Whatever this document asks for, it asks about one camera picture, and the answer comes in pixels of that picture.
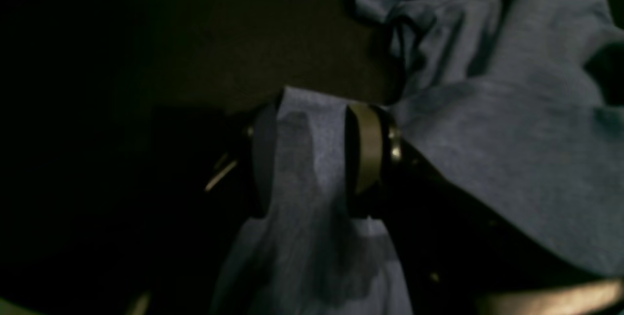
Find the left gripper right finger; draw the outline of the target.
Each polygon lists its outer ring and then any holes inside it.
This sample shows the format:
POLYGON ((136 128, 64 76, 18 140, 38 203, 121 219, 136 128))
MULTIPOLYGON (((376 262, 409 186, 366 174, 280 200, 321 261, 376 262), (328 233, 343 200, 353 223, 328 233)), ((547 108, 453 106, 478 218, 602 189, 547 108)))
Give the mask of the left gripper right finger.
POLYGON ((403 159, 396 121, 381 107, 354 102, 345 109, 344 144, 346 210, 352 218, 379 218, 403 159))

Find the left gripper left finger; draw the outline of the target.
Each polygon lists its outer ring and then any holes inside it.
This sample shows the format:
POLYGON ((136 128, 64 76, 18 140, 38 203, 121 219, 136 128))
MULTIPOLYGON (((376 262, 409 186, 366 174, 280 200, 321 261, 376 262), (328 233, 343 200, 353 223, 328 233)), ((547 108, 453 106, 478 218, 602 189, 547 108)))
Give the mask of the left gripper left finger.
POLYGON ((278 141, 278 105, 274 102, 253 113, 243 131, 241 164, 250 215, 264 218, 272 201, 275 153, 278 141))

